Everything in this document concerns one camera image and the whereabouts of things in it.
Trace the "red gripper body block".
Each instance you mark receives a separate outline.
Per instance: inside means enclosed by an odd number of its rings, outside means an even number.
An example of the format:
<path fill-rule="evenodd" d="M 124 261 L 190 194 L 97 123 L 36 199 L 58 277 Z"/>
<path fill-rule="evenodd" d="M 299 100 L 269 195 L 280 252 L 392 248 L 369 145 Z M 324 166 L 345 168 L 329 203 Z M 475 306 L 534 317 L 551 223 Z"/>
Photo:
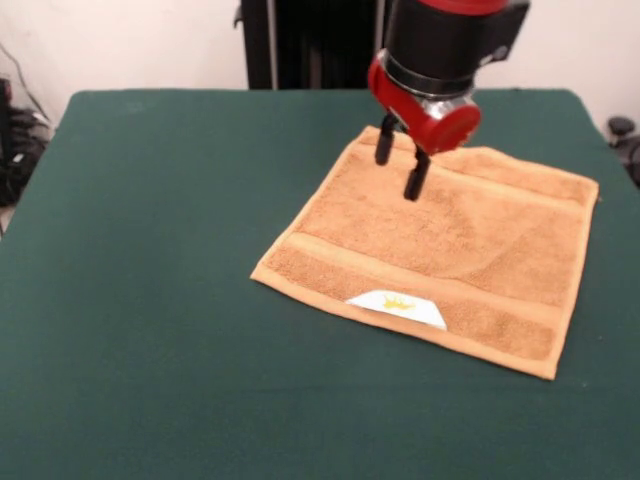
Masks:
<path fill-rule="evenodd" d="M 471 93 L 444 99 L 417 94 L 398 84 L 388 72 L 392 57 L 380 50 L 369 68 L 369 87 L 379 103 L 427 154 L 454 150 L 481 123 L 481 110 Z"/>

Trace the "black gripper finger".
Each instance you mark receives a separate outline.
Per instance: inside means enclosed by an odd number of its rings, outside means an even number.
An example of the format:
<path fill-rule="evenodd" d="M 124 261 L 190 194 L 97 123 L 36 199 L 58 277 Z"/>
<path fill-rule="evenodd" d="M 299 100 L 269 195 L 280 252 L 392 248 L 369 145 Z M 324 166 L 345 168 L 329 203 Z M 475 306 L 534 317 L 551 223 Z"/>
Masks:
<path fill-rule="evenodd" d="M 377 165 L 386 165 L 393 147 L 398 120 L 393 113 L 387 113 L 381 123 L 375 150 Z"/>
<path fill-rule="evenodd" d="M 403 194 L 404 198 L 410 201 L 419 199 L 431 165 L 429 155 L 419 146 L 415 150 L 415 159 L 416 166 L 409 174 Z"/>

